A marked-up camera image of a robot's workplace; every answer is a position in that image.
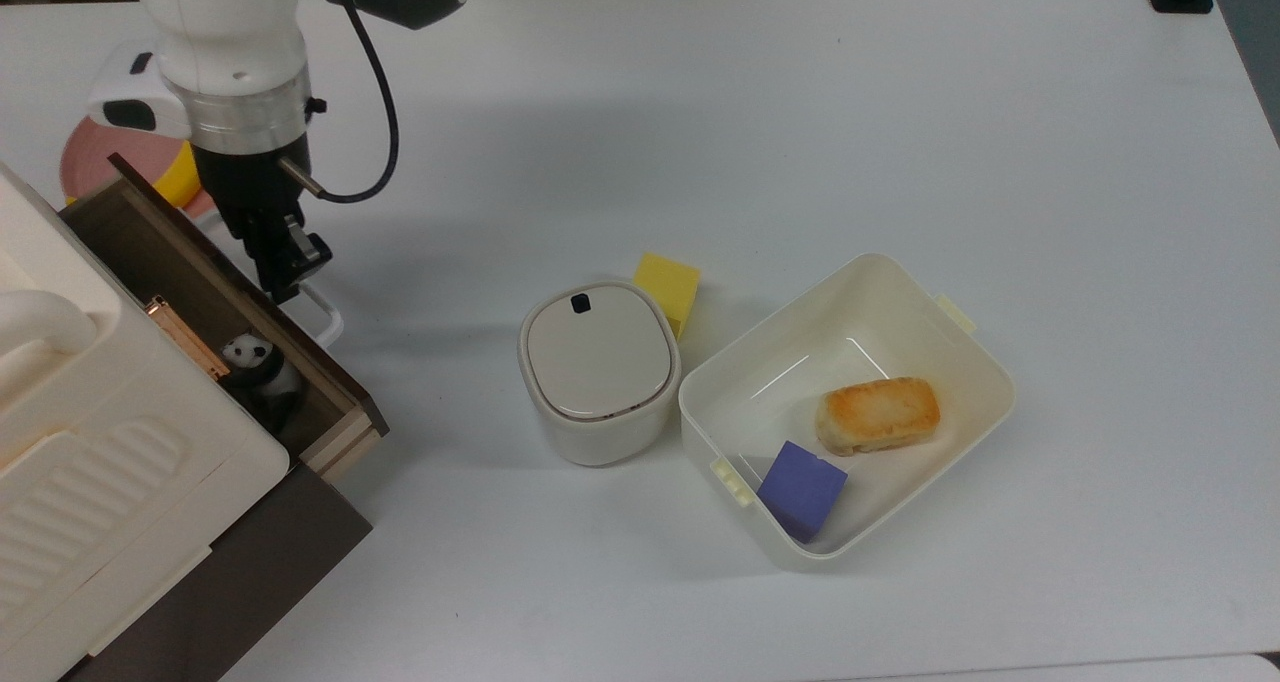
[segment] white table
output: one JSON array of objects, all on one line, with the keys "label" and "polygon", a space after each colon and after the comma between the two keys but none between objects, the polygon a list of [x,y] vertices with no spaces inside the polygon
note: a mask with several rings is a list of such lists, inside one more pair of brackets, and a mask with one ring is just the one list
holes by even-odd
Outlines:
[{"label": "white table", "polygon": [[895,677],[893,682],[1274,682],[1280,670],[1260,656],[1074,664],[1033,669]]},{"label": "white table", "polygon": [[[379,173],[374,82],[302,6],[316,175]],[[61,139],[136,6],[0,8],[0,159]],[[403,163],[308,203],[333,351],[393,434],[376,525],[230,679],[922,674],[1280,647],[1280,154],[1221,17],[1146,0],[474,0],[375,23]],[[691,369],[883,252],[978,322],[1012,417],[829,573],[769,566],[675,424],[608,470],[539,439],[545,296],[703,269]]]}]

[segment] yellow object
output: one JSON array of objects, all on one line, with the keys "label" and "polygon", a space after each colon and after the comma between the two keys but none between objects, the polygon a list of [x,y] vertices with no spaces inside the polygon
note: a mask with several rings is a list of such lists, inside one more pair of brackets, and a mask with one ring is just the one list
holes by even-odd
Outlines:
[{"label": "yellow object", "polygon": [[183,209],[200,193],[200,177],[196,175],[196,157],[192,157],[191,143],[182,143],[178,157],[154,184],[160,196],[174,207]]},{"label": "yellow object", "polygon": [[672,334],[680,339],[685,331],[685,322],[689,321],[689,312],[694,308],[700,275],[698,267],[645,252],[631,282],[653,296],[662,313],[666,313]]}]

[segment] toasted bread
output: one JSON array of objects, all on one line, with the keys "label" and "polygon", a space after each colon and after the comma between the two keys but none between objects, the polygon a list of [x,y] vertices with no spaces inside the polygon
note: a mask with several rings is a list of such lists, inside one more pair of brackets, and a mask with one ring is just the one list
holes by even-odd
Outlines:
[{"label": "toasted bread", "polygon": [[892,377],[827,392],[818,403],[818,441],[840,457],[914,445],[933,435],[942,413],[919,377]]}]

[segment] yellow cube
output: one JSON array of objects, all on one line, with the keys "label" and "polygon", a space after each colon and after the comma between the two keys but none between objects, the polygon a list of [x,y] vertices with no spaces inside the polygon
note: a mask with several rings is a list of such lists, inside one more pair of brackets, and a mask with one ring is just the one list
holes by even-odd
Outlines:
[{"label": "yellow cube", "polygon": [[700,275],[698,267],[645,252],[631,282],[653,296],[654,302],[666,313],[672,334],[680,339],[685,331],[685,322],[689,321],[689,312],[694,308]]}]

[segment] purple cube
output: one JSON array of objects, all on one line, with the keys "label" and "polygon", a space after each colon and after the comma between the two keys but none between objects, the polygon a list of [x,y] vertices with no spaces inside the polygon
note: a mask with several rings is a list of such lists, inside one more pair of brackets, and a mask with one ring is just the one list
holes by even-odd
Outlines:
[{"label": "purple cube", "polygon": [[818,536],[849,473],[786,441],[755,494],[797,543]]}]

